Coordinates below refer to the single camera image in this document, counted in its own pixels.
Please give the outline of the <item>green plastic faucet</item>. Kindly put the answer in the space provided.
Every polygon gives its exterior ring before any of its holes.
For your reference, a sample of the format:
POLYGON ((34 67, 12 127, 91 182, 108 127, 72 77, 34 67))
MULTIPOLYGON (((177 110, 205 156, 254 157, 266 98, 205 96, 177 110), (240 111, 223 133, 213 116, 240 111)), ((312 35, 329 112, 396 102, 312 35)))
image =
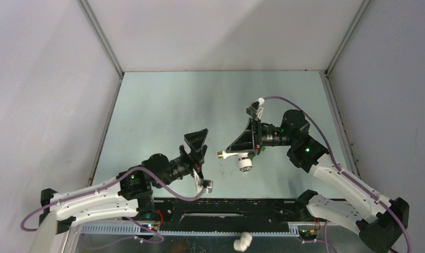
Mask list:
POLYGON ((252 161, 255 157, 263 153, 265 150, 266 150, 266 147, 259 148, 256 153, 249 155, 250 160, 252 161))

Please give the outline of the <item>white plastic faucet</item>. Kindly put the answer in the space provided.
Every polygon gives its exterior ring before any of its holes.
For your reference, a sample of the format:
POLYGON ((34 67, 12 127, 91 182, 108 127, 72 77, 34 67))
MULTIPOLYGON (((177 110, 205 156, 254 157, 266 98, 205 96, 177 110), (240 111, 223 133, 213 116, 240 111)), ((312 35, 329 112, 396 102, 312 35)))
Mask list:
POLYGON ((221 150, 217 152, 217 157, 219 159, 236 157, 238 169, 243 173, 249 172, 253 168, 252 160, 247 152, 229 153, 225 150, 221 150))

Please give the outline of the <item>white elbow fitting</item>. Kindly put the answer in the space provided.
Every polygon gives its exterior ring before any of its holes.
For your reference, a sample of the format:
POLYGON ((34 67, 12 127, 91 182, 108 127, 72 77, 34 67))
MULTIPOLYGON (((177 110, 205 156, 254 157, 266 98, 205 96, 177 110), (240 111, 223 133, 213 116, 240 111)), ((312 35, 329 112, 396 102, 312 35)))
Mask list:
POLYGON ((233 243, 233 248, 239 252, 245 252, 251 245, 252 236, 248 232, 243 232, 239 239, 233 243))

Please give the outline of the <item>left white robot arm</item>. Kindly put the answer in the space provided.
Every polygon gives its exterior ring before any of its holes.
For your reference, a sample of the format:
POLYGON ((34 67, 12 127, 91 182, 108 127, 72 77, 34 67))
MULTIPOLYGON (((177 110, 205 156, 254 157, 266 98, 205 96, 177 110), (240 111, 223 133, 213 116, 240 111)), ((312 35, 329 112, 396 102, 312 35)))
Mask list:
POLYGON ((157 153, 141 164, 120 172, 117 176, 81 190, 59 193, 51 188, 41 192, 39 222, 53 213, 57 234, 87 222, 112 218, 151 220, 156 213, 154 188, 167 189, 185 176, 194 178, 197 195, 184 197, 170 193, 190 202, 211 190, 212 182, 202 173, 207 145, 208 129, 184 135, 185 145, 179 147, 180 155, 172 160, 157 153))

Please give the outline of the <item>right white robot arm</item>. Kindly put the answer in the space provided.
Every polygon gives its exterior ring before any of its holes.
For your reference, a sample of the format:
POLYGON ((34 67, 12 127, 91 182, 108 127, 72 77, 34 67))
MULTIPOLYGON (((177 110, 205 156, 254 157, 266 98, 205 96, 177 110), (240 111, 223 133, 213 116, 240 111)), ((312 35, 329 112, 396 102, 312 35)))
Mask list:
POLYGON ((287 157, 306 173, 328 183, 343 194, 346 204, 333 201, 313 190, 295 200, 295 213, 301 220, 322 218, 357 234, 374 252, 389 252, 403 235, 409 220, 409 204, 402 198, 390 199, 368 186, 337 163, 330 149, 309 135, 310 122, 303 111, 287 110, 280 126, 249 118, 245 130, 220 159, 237 156, 240 171, 252 169, 251 158, 264 147, 287 146, 287 157))

